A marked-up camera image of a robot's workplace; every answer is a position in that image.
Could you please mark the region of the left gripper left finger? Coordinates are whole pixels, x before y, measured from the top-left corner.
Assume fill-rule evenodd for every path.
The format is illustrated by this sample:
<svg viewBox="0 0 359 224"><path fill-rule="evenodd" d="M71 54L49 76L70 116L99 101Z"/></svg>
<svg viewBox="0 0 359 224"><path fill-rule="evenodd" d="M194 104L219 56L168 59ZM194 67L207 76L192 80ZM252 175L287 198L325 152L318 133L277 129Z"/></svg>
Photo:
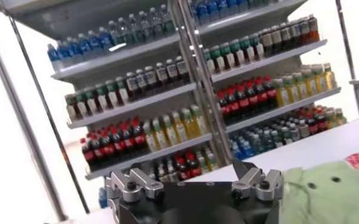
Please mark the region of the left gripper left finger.
<svg viewBox="0 0 359 224"><path fill-rule="evenodd" d="M142 198L160 201L164 198L164 184L148 174L150 161L133 163L126 175L121 170L113 170L105 179L109 199L121 198L126 203L136 203Z"/></svg>

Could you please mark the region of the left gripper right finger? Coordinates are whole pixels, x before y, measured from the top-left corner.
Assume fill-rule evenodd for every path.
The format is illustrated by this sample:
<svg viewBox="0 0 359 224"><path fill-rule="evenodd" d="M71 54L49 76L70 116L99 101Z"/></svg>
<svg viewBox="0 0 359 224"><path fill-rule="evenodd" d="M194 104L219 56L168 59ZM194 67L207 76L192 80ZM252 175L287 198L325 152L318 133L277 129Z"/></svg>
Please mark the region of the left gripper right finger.
<svg viewBox="0 0 359 224"><path fill-rule="evenodd" d="M238 177L232 182L231 195L234 200L242 200L255 195L260 201L281 200L284 193L282 172L271 169L267 173L253 163L234 160L233 168Z"/></svg>

